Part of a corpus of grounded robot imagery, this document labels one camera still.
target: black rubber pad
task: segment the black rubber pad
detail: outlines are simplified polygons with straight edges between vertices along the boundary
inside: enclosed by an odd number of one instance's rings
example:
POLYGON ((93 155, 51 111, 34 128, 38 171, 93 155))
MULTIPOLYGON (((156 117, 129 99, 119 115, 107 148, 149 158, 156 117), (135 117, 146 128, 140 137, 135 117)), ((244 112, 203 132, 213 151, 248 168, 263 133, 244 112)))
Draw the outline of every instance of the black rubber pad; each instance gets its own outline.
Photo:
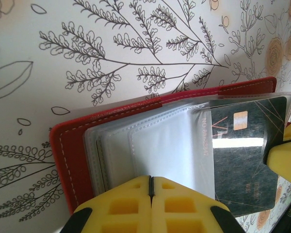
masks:
POLYGON ((65 224, 61 233, 81 233, 89 216, 92 213, 91 208, 84 208, 75 212, 65 224))
POLYGON ((245 232, 230 211, 222 209, 219 206, 212 206, 210 210, 224 233, 245 232))

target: yellow clip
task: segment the yellow clip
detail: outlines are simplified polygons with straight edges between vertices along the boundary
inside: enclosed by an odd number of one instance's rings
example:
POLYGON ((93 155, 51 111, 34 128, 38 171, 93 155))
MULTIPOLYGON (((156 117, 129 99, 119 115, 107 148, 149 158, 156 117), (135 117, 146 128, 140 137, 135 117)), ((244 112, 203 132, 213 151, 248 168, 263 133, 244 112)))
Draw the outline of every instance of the yellow clip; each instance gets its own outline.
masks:
MULTIPOLYGON (((285 129, 284 140, 291 140, 291 125, 285 129)), ((291 142, 272 148, 268 154, 267 166, 291 182, 291 142)))
POLYGON ((83 204, 61 233, 243 233, 228 208, 163 177, 142 176, 83 204))

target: black card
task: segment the black card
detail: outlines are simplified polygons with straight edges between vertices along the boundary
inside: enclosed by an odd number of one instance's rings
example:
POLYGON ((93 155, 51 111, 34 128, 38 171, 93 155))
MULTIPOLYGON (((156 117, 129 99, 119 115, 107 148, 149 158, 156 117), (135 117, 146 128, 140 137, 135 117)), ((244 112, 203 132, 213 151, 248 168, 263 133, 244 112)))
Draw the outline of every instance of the black card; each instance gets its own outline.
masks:
POLYGON ((275 204, 278 175, 265 163, 283 141, 286 105, 278 97, 211 110, 215 198, 235 216, 275 204))

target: red leather cover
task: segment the red leather cover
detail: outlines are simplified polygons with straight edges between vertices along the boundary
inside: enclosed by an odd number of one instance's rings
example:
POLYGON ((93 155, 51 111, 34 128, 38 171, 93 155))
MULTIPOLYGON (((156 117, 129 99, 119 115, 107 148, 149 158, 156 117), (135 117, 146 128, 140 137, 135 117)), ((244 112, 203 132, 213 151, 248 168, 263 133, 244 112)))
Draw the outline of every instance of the red leather cover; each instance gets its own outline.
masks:
POLYGON ((91 185, 83 142, 83 134, 88 128, 159 108, 162 104, 180 99, 215 94, 272 93, 275 92, 275 88, 276 78, 269 77, 231 85, 179 92, 94 113, 56 125, 50 132, 50 143, 70 212, 73 213, 77 206, 95 195, 91 185))

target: wallpaper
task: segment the wallpaper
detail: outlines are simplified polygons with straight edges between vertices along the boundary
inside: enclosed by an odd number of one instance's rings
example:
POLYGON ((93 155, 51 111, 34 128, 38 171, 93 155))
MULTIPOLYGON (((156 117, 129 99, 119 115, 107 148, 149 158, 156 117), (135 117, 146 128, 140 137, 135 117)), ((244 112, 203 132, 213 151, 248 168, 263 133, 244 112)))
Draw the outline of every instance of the wallpaper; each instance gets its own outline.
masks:
MULTIPOLYGON (((0 232, 69 218, 57 123, 166 93, 277 78, 291 91, 291 0, 0 0, 0 232)), ((291 202, 238 218, 267 233, 291 202)))

